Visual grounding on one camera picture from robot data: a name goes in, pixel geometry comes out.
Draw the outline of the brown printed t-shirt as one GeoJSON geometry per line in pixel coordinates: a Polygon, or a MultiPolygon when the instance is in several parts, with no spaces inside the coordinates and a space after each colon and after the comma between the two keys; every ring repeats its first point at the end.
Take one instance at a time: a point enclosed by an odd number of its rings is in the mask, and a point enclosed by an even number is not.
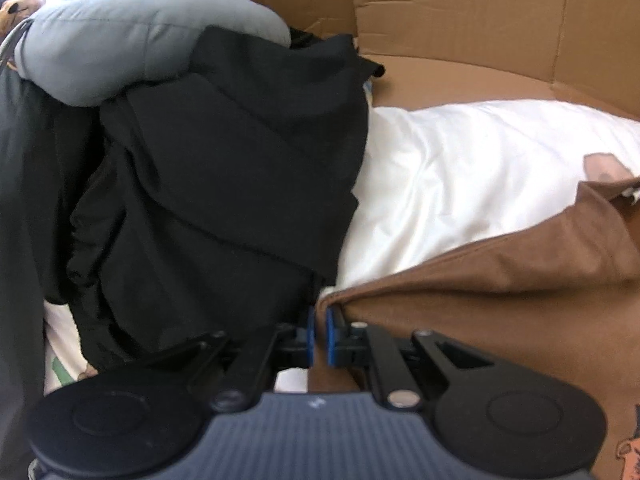
{"type": "Polygon", "coordinates": [[[639,183],[587,181],[560,214],[332,292],[349,321],[434,330],[591,394],[608,419],[593,471],[639,474],[639,183]]]}

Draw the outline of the black clothes pile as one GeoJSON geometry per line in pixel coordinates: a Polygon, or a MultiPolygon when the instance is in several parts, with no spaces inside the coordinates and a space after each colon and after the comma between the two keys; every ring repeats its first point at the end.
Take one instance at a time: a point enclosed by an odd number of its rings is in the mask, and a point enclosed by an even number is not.
{"type": "Polygon", "coordinates": [[[347,35],[289,48],[209,27],[183,75],[103,105],[68,263],[93,368],[306,322],[337,278],[383,73],[347,35]]]}

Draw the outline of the cream bear print duvet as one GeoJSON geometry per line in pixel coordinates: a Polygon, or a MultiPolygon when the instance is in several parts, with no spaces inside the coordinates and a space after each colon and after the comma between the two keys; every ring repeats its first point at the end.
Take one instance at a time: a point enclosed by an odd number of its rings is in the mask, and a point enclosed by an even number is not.
{"type": "MultiPolygon", "coordinates": [[[[68,272],[75,247],[70,217],[96,170],[82,190],[72,158],[64,153],[56,166],[28,160],[23,182],[42,292],[60,292],[66,301],[44,302],[46,333],[53,336],[58,321],[70,323],[67,341],[52,346],[62,366],[47,374],[48,391],[100,372],[81,350],[68,272]]],[[[638,122],[594,108],[543,100],[426,110],[369,103],[354,186],[358,206],[336,281],[320,290],[309,311],[316,314],[317,302],[332,292],[532,228],[572,206],[582,182],[626,179],[639,183],[638,122]]]]}

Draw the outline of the dark grey pillow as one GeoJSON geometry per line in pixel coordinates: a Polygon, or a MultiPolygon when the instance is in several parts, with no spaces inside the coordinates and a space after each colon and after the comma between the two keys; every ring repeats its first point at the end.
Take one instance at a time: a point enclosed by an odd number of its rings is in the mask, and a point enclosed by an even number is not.
{"type": "Polygon", "coordinates": [[[1,477],[26,479],[32,452],[25,427],[44,391],[44,302],[65,304],[42,292],[24,211],[23,162],[56,166],[62,155],[87,187],[104,159],[99,114],[55,101],[13,70],[1,74],[1,477]],[[65,152],[49,141],[75,142],[65,152]]]}

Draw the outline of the brown cardboard sheet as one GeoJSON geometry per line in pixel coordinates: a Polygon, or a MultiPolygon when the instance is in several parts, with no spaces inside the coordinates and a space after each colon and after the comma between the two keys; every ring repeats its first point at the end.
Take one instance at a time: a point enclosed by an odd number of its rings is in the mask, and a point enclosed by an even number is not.
{"type": "Polygon", "coordinates": [[[253,0],[383,64],[381,106],[556,99],[639,113],[639,0],[253,0]]]}

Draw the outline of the grey neck pillow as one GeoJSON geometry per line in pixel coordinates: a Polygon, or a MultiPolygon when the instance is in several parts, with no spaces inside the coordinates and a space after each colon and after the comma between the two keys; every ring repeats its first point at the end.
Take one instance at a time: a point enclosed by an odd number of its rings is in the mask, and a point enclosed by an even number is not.
{"type": "Polygon", "coordinates": [[[138,81],[183,73],[208,26],[289,46],[288,25],[250,0],[60,0],[6,36],[1,57],[69,106],[97,106],[138,81]]]}

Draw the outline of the small brown plush toy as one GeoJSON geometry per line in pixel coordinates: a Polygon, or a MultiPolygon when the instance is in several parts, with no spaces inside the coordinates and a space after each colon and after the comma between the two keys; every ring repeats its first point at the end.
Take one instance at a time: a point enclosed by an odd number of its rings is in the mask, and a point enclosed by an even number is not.
{"type": "Polygon", "coordinates": [[[0,36],[6,38],[12,30],[37,12],[43,0],[2,0],[0,11],[0,36]]]}

